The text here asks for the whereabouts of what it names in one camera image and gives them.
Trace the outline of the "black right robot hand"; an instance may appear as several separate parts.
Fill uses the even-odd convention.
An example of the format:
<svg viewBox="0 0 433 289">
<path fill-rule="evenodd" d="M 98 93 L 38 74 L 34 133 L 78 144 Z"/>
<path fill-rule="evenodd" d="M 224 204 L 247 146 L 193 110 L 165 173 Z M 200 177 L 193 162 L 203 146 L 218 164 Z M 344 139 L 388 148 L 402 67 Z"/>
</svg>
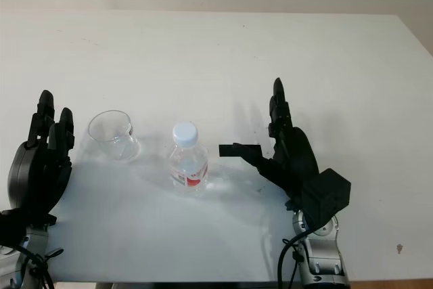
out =
<svg viewBox="0 0 433 289">
<path fill-rule="evenodd" d="M 260 175 L 280 187 L 288 195 L 293 208 L 302 209 L 304 181 L 317 176 L 319 169 L 307 136 L 292 123 L 279 78 L 273 84 L 269 115 L 268 133 L 275 140 L 272 158 L 263 157 L 257 145 L 233 143 L 231 147 L 236 156 L 256 167 Z"/>
</svg>

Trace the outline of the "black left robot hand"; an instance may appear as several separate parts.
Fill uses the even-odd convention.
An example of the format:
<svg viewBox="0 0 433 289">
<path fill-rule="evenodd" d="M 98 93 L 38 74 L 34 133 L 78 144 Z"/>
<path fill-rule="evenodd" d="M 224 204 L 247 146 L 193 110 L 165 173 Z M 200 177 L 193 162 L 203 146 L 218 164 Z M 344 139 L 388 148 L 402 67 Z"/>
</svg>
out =
<svg viewBox="0 0 433 289">
<path fill-rule="evenodd" d="M 9 202 L 31 225 L 55 224 L 50 212 L 66 190 L 72 172 L 72 111 L 64 108 L 58 122 L 54 116 L 53 95 L 44 90 L 32 115 L 28 138 L 18 147 L 9 170 Z"/>
</svg>

